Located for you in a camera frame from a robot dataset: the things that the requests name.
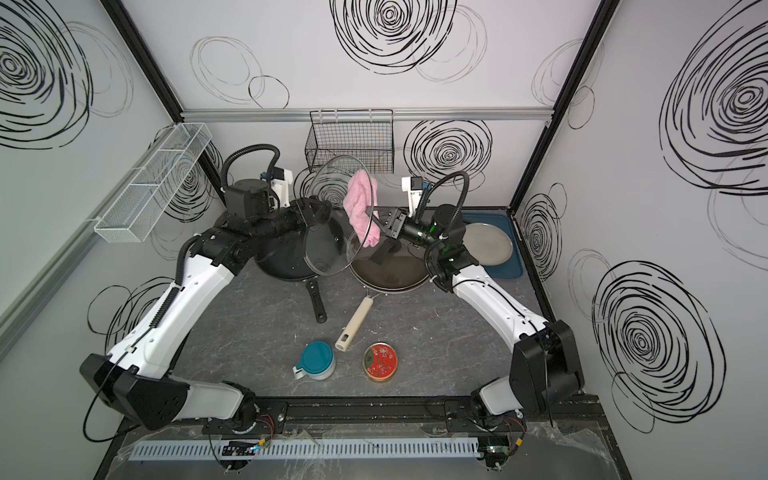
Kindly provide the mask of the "teal tray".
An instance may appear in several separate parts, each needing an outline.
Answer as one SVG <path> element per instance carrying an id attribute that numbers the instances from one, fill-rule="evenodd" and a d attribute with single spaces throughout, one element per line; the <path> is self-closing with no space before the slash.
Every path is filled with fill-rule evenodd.
<path id="1" fill-rule="evenodd" d="M 523 274 L 523 266 L 516 246 L 516 242 L 513 238 L 513 226 L 511 220 L 503 213 L 499 212 L 465 212 L 464 224 L 469 223 L 486 223 L 499 227 L 503 230 L 512 240 L 514 246 L 514 253 L 510 260 L 499 266 L 483 266 L 486 271 L 493 278 L 501 279 L 518 279 Z"/>

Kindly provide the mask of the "grey round plate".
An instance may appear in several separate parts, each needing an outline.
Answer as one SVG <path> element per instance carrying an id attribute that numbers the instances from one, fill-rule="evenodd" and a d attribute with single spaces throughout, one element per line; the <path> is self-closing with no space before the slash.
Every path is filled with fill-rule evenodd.
<path id="1" fill-rule="evenodd" d="M 482 266 L 502 265 L 514 253 L 510 237 L 499 227 L 486 223 L 467 224 L 463 243 Z"/>

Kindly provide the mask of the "black frying pan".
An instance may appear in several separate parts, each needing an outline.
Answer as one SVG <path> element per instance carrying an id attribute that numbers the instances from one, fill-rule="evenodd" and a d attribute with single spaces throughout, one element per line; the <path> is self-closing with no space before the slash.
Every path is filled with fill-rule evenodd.
<path id="1" fill-rule="evenodd" d="M 308 291 L 315 320 L 322 324 L 327 313 L 320 293 L 318 278 L 304 259 L 304 218 L 297 211 L 300 230 L 277 238 L 262 239 L 257 245 L 255 262 L 267 275 L 287 282 L 303 282 Z"/>

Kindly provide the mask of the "pink cloth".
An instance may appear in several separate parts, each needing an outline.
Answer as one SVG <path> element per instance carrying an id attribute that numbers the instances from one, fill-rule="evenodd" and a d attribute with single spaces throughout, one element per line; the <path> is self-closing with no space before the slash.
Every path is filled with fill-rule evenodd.
<path id="1" fill-rule="evenodd" d="M 378 205 L 377 189 L 377 181 L 364 169 L 357 170 L 348 182 L 343 208 L 359 240 L 362 228 L 379 227 L 374 220 L 364 215 L 368 206 Z"/>

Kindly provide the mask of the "teal lidded cup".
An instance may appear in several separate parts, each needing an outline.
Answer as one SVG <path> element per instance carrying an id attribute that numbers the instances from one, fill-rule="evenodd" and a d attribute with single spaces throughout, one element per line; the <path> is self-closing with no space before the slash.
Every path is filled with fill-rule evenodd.
<path id="1" fill-rule="evenodd" d="M 293 375 L 297 380 L 308 377 L 322 381 L 328 379 L 335 368 L 333 348 L 324 341 L 314 341 L 302 350 L 298 364 L 293 367 Z"/>

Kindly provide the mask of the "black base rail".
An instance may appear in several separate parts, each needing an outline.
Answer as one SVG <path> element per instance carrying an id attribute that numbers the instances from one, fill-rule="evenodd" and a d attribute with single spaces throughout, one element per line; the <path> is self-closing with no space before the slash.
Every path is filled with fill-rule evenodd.
<path id="1" fill-rule="evenodd" d="M 181 401 L 162 401 L 158 408 L 134 409 L 120 401 L 114 407 L 149 430 L 172 423 L 204 424 L 207 433 L 245 436 L 283 434 L 300 425 L 424 424 L 450 433 L 518 432 L 524 426 L 548 420 L 596 419 L 604 415 L 594 395 L 576 395 L 549 407 L 546 413 L 510 411 L 493 415 L 477 397 L 255 397 L 235 413 L 232 420 L 216 420 L 208 414 L 175 419 Z"/>

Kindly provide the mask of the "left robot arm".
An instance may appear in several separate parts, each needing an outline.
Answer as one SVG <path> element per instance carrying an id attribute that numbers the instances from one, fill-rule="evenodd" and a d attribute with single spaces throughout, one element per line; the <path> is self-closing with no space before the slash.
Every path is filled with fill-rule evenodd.
<path id="1" fill-rule="evenodd" d="M 238 207 L 260 193 L 278 207 L 250 217 L 226 211 L 213 227 L 183 244 L 175 277 L 160 299 L 107 354 L 91 354 L 81 364 L 80 373 L 97 399 L 149 430 L 192 419 L 220 420 L 236 434 L 254 428 L 259 408 L 251 390 L 233 382 L 184 380 L 171 370 L 192 327 L 258 247 L 300 229 L 292 184 L 284 178 L 231 185 Z"/>

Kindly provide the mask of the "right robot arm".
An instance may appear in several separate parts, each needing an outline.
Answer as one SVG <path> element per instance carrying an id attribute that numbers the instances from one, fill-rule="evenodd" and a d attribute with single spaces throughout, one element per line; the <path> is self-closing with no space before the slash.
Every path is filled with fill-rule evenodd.
<path id="1" fill-rule="evenodd" d="M 423 248 L 433 284 L 473 307 L 509 348 L 509 374 L 476 393 L 486 413 L 539 415 L 582 390 L 585 379 L 572 329 L 562 320 L 536 314 L 498 285 L 465 245 L 470 224 L 457 206 L 439 207 L 428 222 L 403 209 L 383 219 L 375 211 L 365 209 L 382 236 Z"/>

